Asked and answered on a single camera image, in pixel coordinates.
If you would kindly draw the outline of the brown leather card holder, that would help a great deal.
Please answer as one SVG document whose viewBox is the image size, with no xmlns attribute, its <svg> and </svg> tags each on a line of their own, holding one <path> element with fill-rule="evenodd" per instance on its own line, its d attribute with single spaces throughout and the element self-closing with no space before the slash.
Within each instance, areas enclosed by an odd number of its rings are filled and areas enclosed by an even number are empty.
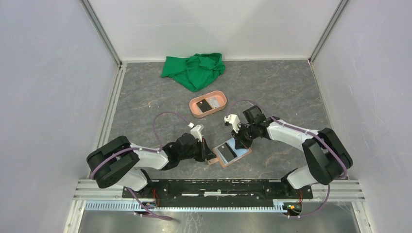
<svg viewBox="0 0 412 233">
<path fill-rule="evenodd" d="M 222 165 L 222 167 L 227 167 L 244 156 L 250 154 L 252 149 L 235 149 L 235 139 L 230 138 L 222 144 L 214 147 L 212 151 L 216 155 L 216 160 Z"/>
</svg>

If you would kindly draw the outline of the black card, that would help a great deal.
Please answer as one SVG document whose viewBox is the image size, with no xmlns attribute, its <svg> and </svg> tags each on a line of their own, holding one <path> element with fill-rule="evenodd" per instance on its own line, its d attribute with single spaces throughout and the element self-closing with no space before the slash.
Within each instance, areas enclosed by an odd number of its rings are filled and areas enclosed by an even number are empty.
<svg viewBox="0 0 412 233">
<path fill-rule="evenodd" d="M 196 103 L 196 105 L 202 113 L 208 112 L 213 109 L 206 99 L 200 100 Z"/>
<path fill-rule="evenodd" d="M 222 157 L 225 159 L 226 163 L 230 163 L 232 160 L 237 158 L 236 153 L 232 150 L 228 143 L 224 143 L 221 148 L 220 152 Z"/>
</svg>

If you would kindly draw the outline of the pink oval tray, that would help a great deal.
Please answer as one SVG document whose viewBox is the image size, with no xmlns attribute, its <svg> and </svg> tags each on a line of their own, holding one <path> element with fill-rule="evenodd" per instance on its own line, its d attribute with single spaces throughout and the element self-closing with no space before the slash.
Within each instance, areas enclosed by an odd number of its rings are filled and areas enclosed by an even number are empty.
<svg viewBox="0 0 412 233">
<path fill-rule="evenodd" d="M 223 110 L 226 104 L 227 98 L 225 94 L 222 91 L 216 90 L 193 98 L 189 102 L 189 108 L 194 117 L 203 118 Z"/>
</svg>

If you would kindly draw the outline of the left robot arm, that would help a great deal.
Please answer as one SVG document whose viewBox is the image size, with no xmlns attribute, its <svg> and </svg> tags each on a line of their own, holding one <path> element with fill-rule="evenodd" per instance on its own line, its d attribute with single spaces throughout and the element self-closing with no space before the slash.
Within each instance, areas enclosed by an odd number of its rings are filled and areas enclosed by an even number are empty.
<svg viewBox="0 0 412 233">
<path fill-rule="evenodd" d="M 138 146 L 122 135 L 89 154 L 86 162 L 91 171 L 90 179 L 95 180 L 99 188 L 118 184 L 146 198 L 151 195 L 153 185 L 145 168 L 170 170 L 182 160 L 207 162 L 215 158 L 204 138 L 184 133 L 160 150 Z"/>
</svg>

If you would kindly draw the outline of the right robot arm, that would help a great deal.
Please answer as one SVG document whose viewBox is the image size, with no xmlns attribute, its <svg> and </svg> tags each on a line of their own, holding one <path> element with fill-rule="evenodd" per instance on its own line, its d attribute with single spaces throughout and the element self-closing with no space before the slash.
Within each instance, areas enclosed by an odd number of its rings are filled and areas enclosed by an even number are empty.
<svg viewBox="0 0 412 233">
<path fill-rule="evenodd" d="M 337 134 L 331 128 L 320 131 L 291 125 L 278 117 L 265 116 L 257 105 L 243 111 L 247 122 L 241 123 L 236 114 L 225 116 L 232 127 L 236 149 L 248 149 L 257 138 L 266 138 L 288 144 L 303 152 L 306 165 L 287 173 L 281 180 L 281 193 L 295 197 L 300 189 L 315 183 L 330 184 L 345 178 L 353 160 Z"/>
</svg>

